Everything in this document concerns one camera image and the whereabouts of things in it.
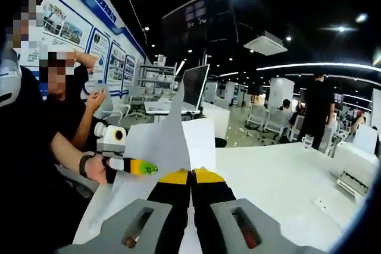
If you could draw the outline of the person's left hand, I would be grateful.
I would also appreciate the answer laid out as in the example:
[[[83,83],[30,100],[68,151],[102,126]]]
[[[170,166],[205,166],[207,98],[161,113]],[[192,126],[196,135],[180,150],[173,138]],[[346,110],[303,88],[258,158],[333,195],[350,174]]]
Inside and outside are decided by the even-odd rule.
[[[107,184],[106,169],[102,163],[103,158],[102,155],[95,155],[85,163],[85,172],[88,179],[98,184]]]

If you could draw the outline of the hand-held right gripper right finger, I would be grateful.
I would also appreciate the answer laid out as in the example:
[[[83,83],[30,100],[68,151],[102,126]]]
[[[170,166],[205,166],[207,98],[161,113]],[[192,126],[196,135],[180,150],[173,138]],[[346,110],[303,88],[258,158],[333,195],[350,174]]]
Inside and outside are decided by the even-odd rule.
[[[194,222],[203,253],[320,253],[283,236],[280,224],[248,199],[238,199],[224,178],[192,170]]]

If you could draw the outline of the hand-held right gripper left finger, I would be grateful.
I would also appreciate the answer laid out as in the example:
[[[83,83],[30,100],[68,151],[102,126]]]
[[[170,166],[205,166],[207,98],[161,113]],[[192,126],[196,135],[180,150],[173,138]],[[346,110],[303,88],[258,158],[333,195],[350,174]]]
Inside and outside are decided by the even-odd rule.
[[[57,253],[179,253],[188,223],[189,171],[162,177],[147,200],[136,199],[106,219],[100,233]]]

